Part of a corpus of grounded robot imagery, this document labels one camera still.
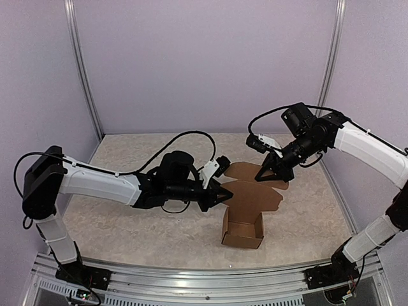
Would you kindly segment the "brown cardboard box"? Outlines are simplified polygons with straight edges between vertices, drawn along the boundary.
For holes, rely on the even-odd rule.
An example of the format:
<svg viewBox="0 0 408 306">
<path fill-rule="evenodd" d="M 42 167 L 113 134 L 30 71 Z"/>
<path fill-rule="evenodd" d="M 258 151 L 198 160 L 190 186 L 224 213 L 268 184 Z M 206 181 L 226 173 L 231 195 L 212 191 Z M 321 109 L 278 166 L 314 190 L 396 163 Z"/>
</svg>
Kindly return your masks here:
<svg viewBox="0 0 408 306">
<path fill-rule="evenodd" d="M 264 239 L 263 213 L 278 210 L 289 184 L 283 180 L 256 181 L 261 166 L 235 162 L 224 172 L 231 179 L 221 186 L 233 193 L 222 222 L 221 243 L 228 247 L 258 249 Z"/>
</svg>

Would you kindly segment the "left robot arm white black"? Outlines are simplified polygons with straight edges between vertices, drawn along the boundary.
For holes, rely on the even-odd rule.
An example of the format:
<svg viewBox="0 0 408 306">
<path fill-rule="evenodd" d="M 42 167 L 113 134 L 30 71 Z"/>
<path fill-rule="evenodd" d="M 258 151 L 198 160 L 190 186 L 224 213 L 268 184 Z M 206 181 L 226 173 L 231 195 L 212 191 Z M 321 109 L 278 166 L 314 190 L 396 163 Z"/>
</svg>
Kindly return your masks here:
<svg viewBox="0 0 408 306">
<path fill-rule="evenodd" d="M 60 195 L 111 201 L 140 210 L 163 207 L 168 201 L 195 202 L 202 212 L 233 197 L 217 180 L 230 167 L 226 156 L 197 168 L 192 155 L 175 150 L 147 172 L 128 173 L 70 159 L 59 146 L 23 155 L 28 157 L 37 159 L 24 174 L 22 210 L 42 234 L 59 268 L 77 284 L 89 278 L 89 267 L 59 213 L 56 201 Z"/>
</svg>

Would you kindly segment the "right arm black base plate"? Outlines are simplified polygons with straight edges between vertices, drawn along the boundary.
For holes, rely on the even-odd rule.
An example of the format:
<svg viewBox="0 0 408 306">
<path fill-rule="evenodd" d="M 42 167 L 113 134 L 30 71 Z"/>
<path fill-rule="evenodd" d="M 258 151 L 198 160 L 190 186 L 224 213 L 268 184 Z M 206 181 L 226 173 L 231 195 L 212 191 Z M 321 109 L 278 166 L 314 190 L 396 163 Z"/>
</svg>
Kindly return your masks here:
<svg viewBox="0 0 408 306">
<path fill-rule="evenodd" d="M 347 282 L 351 279 L 356 280 L 360 273 L 356 266 L 343 271 L 330 264 L 306 269 L 304 276 L 308 289 L 317 289 Z"/>
</svg>

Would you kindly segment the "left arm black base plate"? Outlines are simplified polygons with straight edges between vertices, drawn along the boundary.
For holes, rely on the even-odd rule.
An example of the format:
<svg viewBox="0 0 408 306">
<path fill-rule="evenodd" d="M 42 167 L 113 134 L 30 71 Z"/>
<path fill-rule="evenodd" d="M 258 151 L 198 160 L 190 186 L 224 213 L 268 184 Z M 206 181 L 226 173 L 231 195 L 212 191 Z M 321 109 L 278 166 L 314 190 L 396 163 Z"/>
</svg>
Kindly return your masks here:
<svg viewBox="0 0 408 306">
<path fill-rule="evenodd" d="M 79 262 L 61 265 L 55 274 L 56 278 L 62 281 L 103 291 L 107 290 L 111 275 L 110 270 L 87 266 Z"/>
</svg>

